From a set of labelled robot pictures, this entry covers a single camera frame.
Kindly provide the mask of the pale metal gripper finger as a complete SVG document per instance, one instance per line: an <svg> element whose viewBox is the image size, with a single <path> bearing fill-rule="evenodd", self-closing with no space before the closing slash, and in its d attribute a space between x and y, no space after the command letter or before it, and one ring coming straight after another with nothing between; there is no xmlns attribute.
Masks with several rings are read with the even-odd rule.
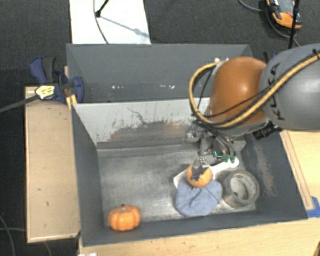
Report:
<svg viewBox="0 0 320 256"><path fill-rule="evenodd" d="M206 171L209 167L207 159L205 157L197 157L192 165L192 180L198 181L200 176Z"/></svg>

